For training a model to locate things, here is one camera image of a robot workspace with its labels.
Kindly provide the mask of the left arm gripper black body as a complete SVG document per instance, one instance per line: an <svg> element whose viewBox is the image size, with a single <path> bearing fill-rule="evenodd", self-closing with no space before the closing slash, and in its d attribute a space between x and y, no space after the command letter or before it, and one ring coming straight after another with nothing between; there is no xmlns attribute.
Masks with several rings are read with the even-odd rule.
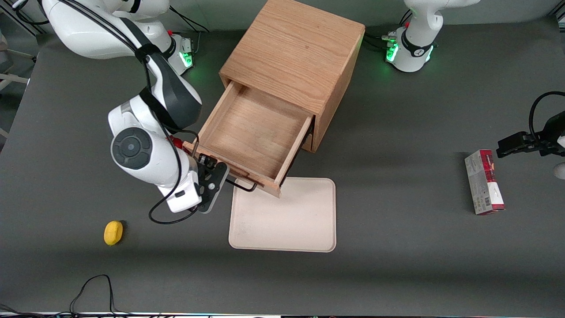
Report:
<svg viewBox="0 0 565 318"><path fill-rule="evenodd" d="M539 142L541 144L539 155L542 157L547 155L558 155L564 157L565 148L559 143L559 139L561 137L563 139L562 143L564 143L564 132L565 112L562 111L551 117L539 133Z"/></svg>

